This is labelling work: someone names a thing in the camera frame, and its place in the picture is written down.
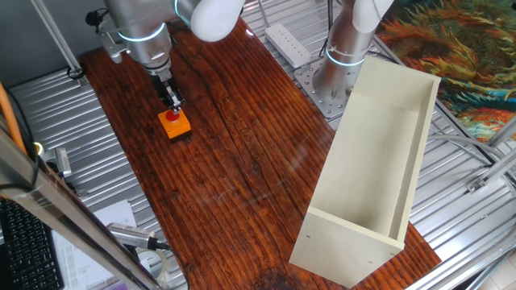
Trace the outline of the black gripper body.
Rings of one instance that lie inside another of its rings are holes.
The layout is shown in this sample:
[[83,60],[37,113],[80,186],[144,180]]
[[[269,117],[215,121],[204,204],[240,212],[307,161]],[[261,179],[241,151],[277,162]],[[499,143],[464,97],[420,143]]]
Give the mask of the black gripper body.
[[179,100],[179,94],[175,88],[175,80],[171,72],[161,72],[157,75],[152,75],[151,81],[161,101]]

